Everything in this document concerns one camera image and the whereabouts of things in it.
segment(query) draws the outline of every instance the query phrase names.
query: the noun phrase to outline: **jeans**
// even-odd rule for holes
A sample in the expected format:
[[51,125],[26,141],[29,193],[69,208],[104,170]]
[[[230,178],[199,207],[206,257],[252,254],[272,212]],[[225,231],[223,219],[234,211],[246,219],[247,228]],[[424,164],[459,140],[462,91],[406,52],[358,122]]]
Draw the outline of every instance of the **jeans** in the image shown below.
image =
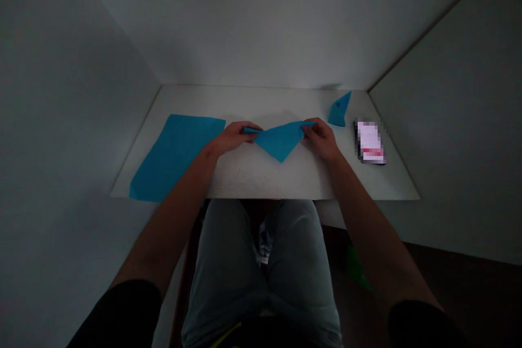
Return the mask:
[[286,200],[265,218],[274,239],[265,278],[238,200],[212,200],[201,231],[185,348],[211,344],[246,316],[284,316],[319,347],[342,347],[330,267],[315,205]]

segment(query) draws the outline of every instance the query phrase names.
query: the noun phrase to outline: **forearm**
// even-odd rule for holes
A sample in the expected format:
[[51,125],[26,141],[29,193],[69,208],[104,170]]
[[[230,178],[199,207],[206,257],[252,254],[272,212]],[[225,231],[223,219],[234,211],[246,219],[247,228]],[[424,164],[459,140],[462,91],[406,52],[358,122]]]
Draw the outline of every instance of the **forearm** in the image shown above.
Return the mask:
[[384,314],[408,299],[440,308],[398,234],[346,159],[339,154],[327,167],[346,229]]
[[172,273],[205,198],[219,155],[211,144],[194,159],[138,236],[111,287],[131,278],[152,281],[165,297]]

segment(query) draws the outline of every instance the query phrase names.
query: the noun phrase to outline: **folded blue paper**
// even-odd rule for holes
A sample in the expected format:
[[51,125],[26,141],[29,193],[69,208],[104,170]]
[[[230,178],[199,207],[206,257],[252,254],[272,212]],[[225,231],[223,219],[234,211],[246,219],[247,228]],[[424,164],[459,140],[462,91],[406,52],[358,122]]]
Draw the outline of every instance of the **folded blue paper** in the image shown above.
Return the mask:
[[332,108],[330,109],[330,116],[328,117],[329,123],[338,126],[346,126],[344,116],[346,114],[346,109],[348,108],[348,103],[350,102],[351,95],[352,92],[350,91],[348,94],[342,96],[333,103]]
[[257,133],[254,142],[283,163],[305,135],[301,126],[313,124],[315,124],[313,121],[296,121],[266,131],[244,127],[243,133]]
[[130,183],[129,197],[161,202],[225,120],[171,114]]

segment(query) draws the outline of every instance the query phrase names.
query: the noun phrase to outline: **black sleeve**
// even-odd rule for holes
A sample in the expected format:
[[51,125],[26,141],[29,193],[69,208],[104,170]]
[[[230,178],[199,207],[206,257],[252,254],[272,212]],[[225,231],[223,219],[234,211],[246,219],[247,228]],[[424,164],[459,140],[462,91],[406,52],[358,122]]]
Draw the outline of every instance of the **black sleeve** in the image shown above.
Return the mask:
[[420,301],[403,301],[392,307],[388,332],[395,348],[469,346],[446,313]]
[[160,309],[161,295],[153,283],[118,284],[96,303],[68,347],[150,347]]

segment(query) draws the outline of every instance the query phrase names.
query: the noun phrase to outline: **phone screen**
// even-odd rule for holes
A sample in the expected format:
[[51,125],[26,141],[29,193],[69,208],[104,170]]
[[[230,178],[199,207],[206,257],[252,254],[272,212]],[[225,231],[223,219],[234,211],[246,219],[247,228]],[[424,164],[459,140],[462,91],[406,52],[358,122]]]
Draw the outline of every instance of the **phone screen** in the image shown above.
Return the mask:
[[355,121],[359,144],[359,160],[362,163],[386,164],[386,155],[381,143],[381,134],[376,122]]

